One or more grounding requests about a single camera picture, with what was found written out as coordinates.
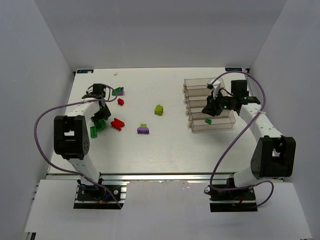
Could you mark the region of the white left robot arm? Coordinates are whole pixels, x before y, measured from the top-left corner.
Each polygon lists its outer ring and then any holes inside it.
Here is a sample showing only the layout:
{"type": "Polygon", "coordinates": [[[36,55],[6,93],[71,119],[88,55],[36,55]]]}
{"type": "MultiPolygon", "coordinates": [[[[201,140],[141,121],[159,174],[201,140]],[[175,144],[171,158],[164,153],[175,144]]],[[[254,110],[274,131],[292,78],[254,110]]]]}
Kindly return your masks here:
{"type": "Polygon", "coordinates": [[[83,102],[66,115],[54,118],[55,153],[81,173],[80,184],[90,188],[93,182],[99,181],[100,173],[89,156],[90,134],[87,124],[93,123],[102,130],[106,127],[106,120],[111,116],[105,102],[106,89],[104,84],[93,84],[92,90],[82,97],[83,102]]]}

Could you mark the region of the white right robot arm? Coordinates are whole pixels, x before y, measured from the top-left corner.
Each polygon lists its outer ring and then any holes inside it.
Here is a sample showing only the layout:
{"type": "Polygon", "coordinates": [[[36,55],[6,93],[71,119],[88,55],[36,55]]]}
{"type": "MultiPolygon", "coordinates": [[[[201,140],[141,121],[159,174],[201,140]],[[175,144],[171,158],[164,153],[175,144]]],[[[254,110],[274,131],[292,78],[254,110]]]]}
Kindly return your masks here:
{"type": "Polygon", "coordinates": [[[267,179],[287,178],[293,173],[296,141],[284,136],[268,119],[259,99],[250,96],[245,80],[233,80],[231,92],[224,96],[219,80],[207,83],[211,94],[206,98],[202,113],[212,117],[219,116],[224,110],[231,110],[247,124],[256,140],[256,147],[245,169],[233,173],[226,182],[228,190],[247,189],[267,179]]]}

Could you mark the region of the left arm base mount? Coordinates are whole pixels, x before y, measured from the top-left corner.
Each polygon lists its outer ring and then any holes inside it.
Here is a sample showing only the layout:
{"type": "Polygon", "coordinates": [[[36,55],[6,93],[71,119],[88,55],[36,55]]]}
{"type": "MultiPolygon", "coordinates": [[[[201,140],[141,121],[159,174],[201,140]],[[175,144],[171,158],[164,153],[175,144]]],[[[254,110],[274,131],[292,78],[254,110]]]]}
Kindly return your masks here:
{"type": "Polygon", "coordinates": [[[77,180],[77,189],[74,198],[74,209],[81,210],[120,210],[126,198],[126,185],[124,183],[105,184],[100,178],[99,184],[108,188],[111,194],[103,187],[85,185],[77,180]]]}

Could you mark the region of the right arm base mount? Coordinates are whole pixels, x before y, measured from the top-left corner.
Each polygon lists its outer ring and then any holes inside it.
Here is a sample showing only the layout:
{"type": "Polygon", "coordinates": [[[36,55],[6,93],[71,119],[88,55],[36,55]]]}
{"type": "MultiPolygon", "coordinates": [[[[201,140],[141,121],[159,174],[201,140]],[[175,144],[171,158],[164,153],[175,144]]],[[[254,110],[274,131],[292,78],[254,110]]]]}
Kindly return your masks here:
{"type": "Polygon", "coordinates": [[[209,206],[212,213],[258,211],[256,195],[253,189],[217,191],[208,185],[203,191],[209,196],[209,206]]]}

